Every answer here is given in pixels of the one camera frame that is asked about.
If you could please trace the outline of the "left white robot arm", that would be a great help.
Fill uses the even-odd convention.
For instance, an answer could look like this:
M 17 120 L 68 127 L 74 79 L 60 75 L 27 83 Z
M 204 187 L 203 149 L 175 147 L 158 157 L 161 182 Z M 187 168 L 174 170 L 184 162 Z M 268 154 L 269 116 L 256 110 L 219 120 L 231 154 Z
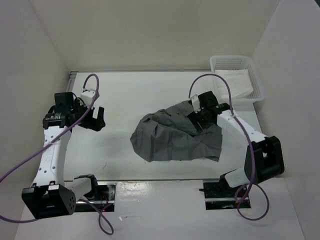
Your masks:
M 72 215 L 79 199 L 98 197 L 100 188 L 93 174 L 75 177 L 70 187 L 66 187 L 64 181 L 67 146 L 73 127 L 99 132 L 106 125 L 103 107 L 99 107 L 97 117 L 93 117 L 93 104 L 98 97 L 99 93 L 93 89 L 84 90 L 79 97 L 72 92 L 54 95 L 55 105 L 42 120 L 45 150 L 37 174 L 31 187 L 24 188 L 21 193 L 35 219 Z

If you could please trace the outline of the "grey pleated skirt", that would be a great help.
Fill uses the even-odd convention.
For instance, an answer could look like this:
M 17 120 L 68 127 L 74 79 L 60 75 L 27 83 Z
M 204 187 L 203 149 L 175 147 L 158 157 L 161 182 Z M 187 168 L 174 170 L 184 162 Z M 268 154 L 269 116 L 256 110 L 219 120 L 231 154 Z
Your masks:
M 185 100 L 145 115 L 130 137 L 134 152 L 147 162 L 217 162 L 222 151 L 222 129 L 212 125 L 198 132 L 188 118 L 193 111 Z

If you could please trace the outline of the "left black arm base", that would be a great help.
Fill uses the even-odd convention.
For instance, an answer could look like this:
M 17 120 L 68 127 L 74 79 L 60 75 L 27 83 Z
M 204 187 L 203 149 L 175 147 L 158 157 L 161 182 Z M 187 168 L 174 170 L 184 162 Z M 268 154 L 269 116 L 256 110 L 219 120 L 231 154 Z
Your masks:
M 114 212 L 115 198 L 116 198 L 116 185 L 114 181 L 98 181 L 97 192 L 94 194 L 88 193 L 82 198 L 89 201 L 99 211 Z M 78 200 L 75 207 L 76 213 L 89 213 L 95 210 L 86 202 Z

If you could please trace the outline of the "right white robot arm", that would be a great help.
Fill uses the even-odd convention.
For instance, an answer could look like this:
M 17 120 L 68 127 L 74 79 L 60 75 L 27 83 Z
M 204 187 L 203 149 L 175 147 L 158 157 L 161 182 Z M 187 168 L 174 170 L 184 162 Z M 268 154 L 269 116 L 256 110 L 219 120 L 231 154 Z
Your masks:
M 219 192 L 231 196 L 237 187 L 260 184 L 284 173 L 285 165 L 280 140 L 257 131 L 232 109 L 218 103 L 212 91 L 189 98 L 193 111 L 187 116 L 195 129 L 203 133 L 209 127 L 220 127 L 246 148 L 244 165 L 220 176 Z

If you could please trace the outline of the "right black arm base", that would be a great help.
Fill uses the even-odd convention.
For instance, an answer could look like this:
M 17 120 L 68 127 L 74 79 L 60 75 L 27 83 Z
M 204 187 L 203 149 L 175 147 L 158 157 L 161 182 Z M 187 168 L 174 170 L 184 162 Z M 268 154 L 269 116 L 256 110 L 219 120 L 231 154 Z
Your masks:
M 237 209 L 238 202 L 235 194 L 239 187 L 230 188 L 218 179 L 203 180 L 203 186 L 199 189 L 204 194 L 206 210 Z

